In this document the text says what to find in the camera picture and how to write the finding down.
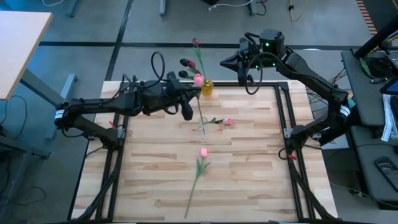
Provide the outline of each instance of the white cable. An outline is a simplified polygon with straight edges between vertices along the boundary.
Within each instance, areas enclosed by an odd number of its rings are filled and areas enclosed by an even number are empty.
[[[339,188],[345,189],[345,190],[354,190],[354,191],[359,192],[359,193],[361,193],[361,194],[363,194],[363,195],[365,195],[365,196],[367,196],[367,197],[369,197],[369,198],[371,198],[371,199],[373,199],[373,200],[375,200],[375,201],[377,201],[377,202],[379,202],[379,203],[382,203],[382,204],[384,204],[384,205],[388,205],[388,206],[391,206],[391,207],[394,207],[394,208],[398,208],[398,206],[396,206],[396,205],[391,205],[391,204],[389,204],[389,203],[376,200],[374,197],[372,197],[372,196],[370,196],[370,195],[367,195],[367,194],[365,194],[365,193],[362,193],[360,190],[352,189],[352,188],[349,188],[349,187],[343,187],[343,186],[334,184],[334,183],[332,183],[332,182],[330,182],[330,185],[333,185],[333,186],[335,186],[335,187],[339,187]]]
[[[44,0],[42,0],[43,5],[45,5],[47,7],[56,6],[57,4],[61,4],[62,2],[64,2],[64,0],[61,0],[61,1],[59,1],[57,3],[54,3],[54,4],[47,4],[47,3],[44,2]]]
[[[210,11],[211,9],[213,9],[213,8],[215,8],[215,7],[217,7],[217,6],[242,7],[242,6],[246,6],[246,5],[250,4],[250,3],[253,2],[253,1],[254,1],[254,0],[250,0],[250,1],[248,1],[248,2],[246,2],[246,3],[244,3],[244,4],[242,4],[242,5],[238,5],[238,6],[230,5],[230,4],[215,4],[214,6],[211,6],[210,8],[208,8],[208,10]]]

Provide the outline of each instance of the floor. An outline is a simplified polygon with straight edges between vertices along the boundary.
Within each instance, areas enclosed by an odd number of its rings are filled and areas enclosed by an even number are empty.
[[[293,49],[300,49],[296,51],[309,66],[329,80],[343,68],[340,51],[360,46],[371,37],[355,0],[312,0],[299,22],[289,19],[288,1],[276,0],[266,2],[268,10],[265,16],[255,17],[250,17],[245,7],[220,6],[209,12],[208,5],[199,0],[168,0],[164,17],[159,16],[159,0],[81,0],[74,18],[65,15],[71,0],[54,7],[45,7],[40,0],[6,2],[13,10],[49,11],[54,14],[43,39],[46,42],[38,48],[28,68],[57,91],[62,88],[67,75],[75,73],[79,80],[73,96],[79,98],[99,97],[103,81],[120,80],[123,73],[146,80],[154,78],[150,55],[155,50],[163,53],[167,72],[182,70],[178,62],[182,57],[194,57],[188,45],[159,46],[151,43],[190,43],[196,37],[203,43],[237,44],[245,32],[280,29],[285,35],[285,43]],[[303,4],[304,1],[295,1],[295,16],[301,12]],[[124,17],[128,17],[126,23],[123,23]],[[219,61],[235,51],[215,47],[203,50],[209,78],[236,79],[236,74],[218,65]],[[286,79],[273,69],[265,71],[266,80]],[[253,72],[253,75],[258,79],[258,73]],[[338,84],[349,89],[346,77]],[[21,141],[52,154],[46,161],[33,161],[16,198],[21,202],[35,200],[40,192],[34,192],[32,187],[41,187],[46,191],[47,199],[25,207],[13,205],[8,222],[64,221],[78,182],[87,140],[67,139],[61,134],[54,140],[45,140],[44,133],[53,122],[53,108],[22,85],[17,87],[15,94],[24,97],[28,105],[27,124]],[[322,102],[313,103],[312,109],[316,111],[324,106]],[[4,116],[2,108],[4,102],[0,105],[0,118]],[[21,102],[12,100],[7,112],[3,125],[10,132],[17,133],[24,117]],[[314,112],[315,117],[324,112]],[[329,178],[335,184],[355,187],[356,182],[351,178],[353,174],[333,166],[327,168]],[[332,189],[339,217],[344,220],[392,223],[398,217],[398,212],[378,210],[369,199],[358,198],[346,190]]]

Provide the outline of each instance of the wooden tabletop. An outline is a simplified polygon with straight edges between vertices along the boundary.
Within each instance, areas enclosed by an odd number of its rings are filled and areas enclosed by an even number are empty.
[[[111,97],[118,86],[119,82],[105,82],[102,97]],[[304,85],[291,81],[289,87],[297,124],[311,122]],[[234,121],[230,127],[209,124],[207,137],[198,132],[197,101],[190,104],[191,121],[184,121],[180,113],[171,116],[163,111],[130,118],[114,221],[297,221],[287,162],[277,155],[284,141],[274,89],[262,87],[251,96],[244,88],[216,87],[212,96],[202,96],[205,117]],[[284,111],[288,118],[285,101]],[[97,114],[95,119],[107,128],[112,120],[113,114]],[[307,144],[317,146],[314,141]],[[99,141],[90,143],[88,151],[100,145]],[[208,149],[211,164],[197,182],[184,220],[202,147]],[[303,155],[310,188],[336,216],[322,152],[305,147]],[[106,150],[102,150],[86,159],[73,217],[81,215],[98,193],[105,158]]]
[[[0,100],[9,100],[44,32],[49,12],[0,11]]]

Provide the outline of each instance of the pink flower bud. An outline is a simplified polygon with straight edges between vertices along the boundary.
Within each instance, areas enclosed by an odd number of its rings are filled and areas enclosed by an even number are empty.
[[[233,124],[232,118],[225,118],[223,120],[223,124],[224,124],[224,126],[231,126]]]
[[[200,156],[201,156],[202,158],[206,158],[206,157],[207,157],[207,148],[202,148],[202,149],[200,150]]]
[[[196,69],[197,65],[195,64],[195,62],[193,62],[193,60],[189,60],[188,67],[193,70]]]
[[[203,76],[201,76],[200,74],[195,75],[195,77],[193,77],[193,84],[195,86],[203,86],[203,83],[205,82],[205,80],[203,79]]]
[[[194,38],[194,39],[192,40],[192,44],[193,44],[194,47],[199,47],[200,42],[199,42],[198,39]]]

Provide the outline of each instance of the yellow vase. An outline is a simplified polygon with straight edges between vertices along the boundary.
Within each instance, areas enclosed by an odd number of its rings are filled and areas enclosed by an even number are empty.
[[[210,96],[211,93],[213,92],[213,88],[214,88],[214,83],[211,80],[206,79],[201,90],[203,96]]]

